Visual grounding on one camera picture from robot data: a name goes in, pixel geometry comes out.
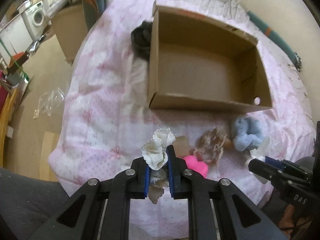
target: metal screw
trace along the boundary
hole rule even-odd
[[[185,170],[183,171],[183,174],[184,174],[184,175],[187,175],[187,176],[190,176],[190,175],[193,174],[193,170],[185,169]]]
[[[126,170],[125,171],[125,174],[127,174],[127,175],[134,175],[136,173],[136,171],[135,170],[133,170],[133,169],[128,169],[128,170]]]
[[[89,180],[88,180],[88,184],[89,184],[90,186],[95,186],[95,185],[98,184],[98,180],[97,180],[97,179],[89,179]]]
[[[222,179],[222,180],[220,180],[220,183],[221,183],[223,186],[229,186],[229,185],[230,185],[230,180],[228,180],[228,179]]]

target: bed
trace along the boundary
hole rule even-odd
[[[204,132],[219,126],[230,130],[236,115],[211,112],[169,111],[148,108],[148,63],[135,57],[131,31],[152,20],[155,0],[112,0],[91,29],[74,62],[65,99],[62,130],[49,164],[63,188],[72,195],[90,178],[105,180],[128,169],[141,156],[141,146],[153,132],[170,127],[194,146]],[[234,0],[157,0],[215,19],[259,39],[274,108],[248,114],[260,120],[271,139],[268,156],[296,161],[313,153],[315,128],[307,91],[286,54],[249,20]],[[207,178],[229,178],[255,204],[268,198],[270,183],[258,182],[244,166],[239,152],[226,152]],[[148,199],[132,200],[130,239],[175,239],[188,236],[186,200],[171,200],[169,190],[153,205]]]

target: clothes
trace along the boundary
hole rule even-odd
[[[263,141],[260,122],[251,117],[238,117],[231,127],[233,145],[239,152],[257,149]]]
[[[131,42],[134,53],[147,61],[150,59],[152,22],[143,21],[131,33]]]
[[[58,182],[0,168],[0,239],[27,240],[68,198]]]

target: washing machine door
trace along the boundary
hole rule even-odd
[[[35,27],[40,27],[44,22],[44,13],[42,8],[37,9],[32,15],[32,24]]]

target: open cardboard box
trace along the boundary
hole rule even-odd
[[[272,108],[256,45],[253,36],[223,22],[155,3],[149,107],[238,113]]]

